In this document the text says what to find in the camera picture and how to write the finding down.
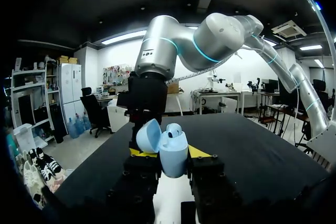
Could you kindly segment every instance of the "office chair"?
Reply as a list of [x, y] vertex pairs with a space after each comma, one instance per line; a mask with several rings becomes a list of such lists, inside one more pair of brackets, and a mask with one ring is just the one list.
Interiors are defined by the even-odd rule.
[[[314, 86], [314, 89], [316, 90], [317, 95], [320, 98], [320, 101], [321, 101], [325, 111], [328, 111], [328, 106], [329, 106], [330, 102], [329, 102], [329, 99], [328, 99], [328, 93], [325, 92], [325, 90], [326, 90], [325, 89], [326, 88], [325, 81], [314, 79], [313, 80], [313, 86]], [[309, 141], [311, 139], [310, 123], [306, 123], [306, 122], [303, 123], [302, 133], [304, 135], [306, 135], [306, 138], [303, 138], [303, 136], [302, 136], [300, 141], [298, 143], [295, 143], [295, 147], [302, 146], [302, 147], [306, 148], [303, 152], [313, 153], [313, 150], [311, 148], [309, 148], [306, 144], [301, 143], [302, 139], [304, 139], [306, 141]]]
[[90, 134], [92, 134], [92, 130], [94, 129], [97, 129], [96, 134], [94, 135], [95, 138], [98, 137], [98, 132], [102, 129], [110, 130], [110, 133], [112, 134], [113, 132], [110, 126], [107, 108], [102, 108], [99, 105], [95, 95], [91, 94], [90, 87], [82, 88], [82, 94], [83, 96], [80, 98], [80, 100], [88, 112], [89, 120], [93, 126], [90, 129]]
[[328, 98], [328, 93], [325, 92], [326, 90], [325, 81], [314, 79], [313, 86], [314, 86], [314, 89], [316, 90], [317, 95], [320, 98], [320, 101], [324, 107], [324, 110], [327, 112], [328, 107], [329, 107], [329, 100], [328, 100], [329, 98]]

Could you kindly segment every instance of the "open case lid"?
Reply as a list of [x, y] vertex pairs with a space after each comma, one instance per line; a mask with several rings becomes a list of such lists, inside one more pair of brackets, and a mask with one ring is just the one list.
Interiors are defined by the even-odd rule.
[[146, 153], [159, 152], [162, 131], [156, 119], [148, 121], [139, 129], [136, 139], [138, 147]]

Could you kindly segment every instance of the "black table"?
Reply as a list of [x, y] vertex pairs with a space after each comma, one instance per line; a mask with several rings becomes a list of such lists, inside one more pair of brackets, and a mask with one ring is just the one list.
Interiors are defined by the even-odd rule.
[[[280, 96], [280, 94], [279, 93], [266, 93], [266, 92], [258, 92], [258, 94], [261, 95], [261, 103], [260, 103], [260, 111], [259, 111], [259, 120], [258, 121], [260, 123], [266, 125], [266, 127], [267, 127], [267, 122], [272, 122], [274, 117], [265, 115], [265, 112], [266, 112], [266, 109], [267, 109], [266, 98], [267, 97], [271, 97], [271, 98], [278, 97], [278, 96]], [[264, 105], [263, 105], [263, 96], [265, 97], [265, 104]]]
[[[240, 114], [163, 118], [161, 128], [173, 122], [181, 125], [189, 144], [218, 155], [245, 203], [263, 197], [272, 201], [294, 198], [305, 185], [328, 175], [309, 156]], [[132, 126], [128, 123], [119, 129], [64, 181], [56, 191], [63, 203], [80, 204], [86, 196], [105, 201], [130, 155]]]

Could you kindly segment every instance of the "robotic arm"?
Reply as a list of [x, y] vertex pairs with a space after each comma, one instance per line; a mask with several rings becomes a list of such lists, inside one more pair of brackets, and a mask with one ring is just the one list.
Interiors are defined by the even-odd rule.
[[[119, 97], [118, 105], [128, 108], [131, 122], [135, 125], [138, 122], [135, 129], [152, 118], [161, 123], [167, 92], [165, 82], [174, 76], [177, 55], [188, 70], [204, 72], [226, 62], [245, 44], [249, 48], [244, 49], [255, 50], [269, 64], [289, 93], [299, 88], [311, 122], [312, 136], [320, 135], [327, 129], [329, 119], [318, 95], [298, 64], [288, 70], [273, 47], [259, 37], [263, 28], [252, 15], [230, 17], [212, 13], [197, 30], [180, 25], [171, 16], [155, 17], [143, 38], [135, 64], [138, 77], [132, 82], [137, 86], [129, 84], [129, 97]], [[138, 115], [136, 120], [132, 120], [134, 113]], [[145, 120], [139, 123], [139, 117]]]

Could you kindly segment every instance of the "tiled floor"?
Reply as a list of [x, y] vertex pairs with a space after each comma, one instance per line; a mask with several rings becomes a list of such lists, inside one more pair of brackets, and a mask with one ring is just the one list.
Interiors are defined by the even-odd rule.
[[72, 139], [70, 135], [67, 135], [60, 144], [53, 141], [44, 147], [43, 151], [58, 161], [64, 169], [76, 169], [112, 136], [109, 131], [103, 130], [98, 138], [95, 138], [94, 133], [90, 135], [90, 131], [85, 131], [76, 139]]
[[[259, 124], [262, 127], [265, 125], [260, 124], [257, 118], [251, 118], [253, 122]], [[288, 116], [286, 116], [285, 124], [283, 129], [285, 129], [288, 121]], [[295, 126], [295, 138], [296, 142], [299, 142], [302, 133], [303, 122], [296, 121]], [[276, 128], [276, 134], [280, 129], [280, 123], [278, 123]], [[69, 135], [64, 137], [64, 141], [61, 144], [57, 144], [55, 141], [50, 143], [48, 146], [43, 148], [43, 151], [54, 157], [60, 165], [65, 169], [76, 169], [84, 160], [86, 160], [99, 146], [101, 146], [108, 138], [113, 137], [109, 131], [102, 131], [98, 138], [94, 135], [90, 135], [89, 131], [85, 131], [76, 139], [71, 139]], [[282, 136], [286, 141], [294, 145], [294, 118], [290, 118], [287, 129]]]

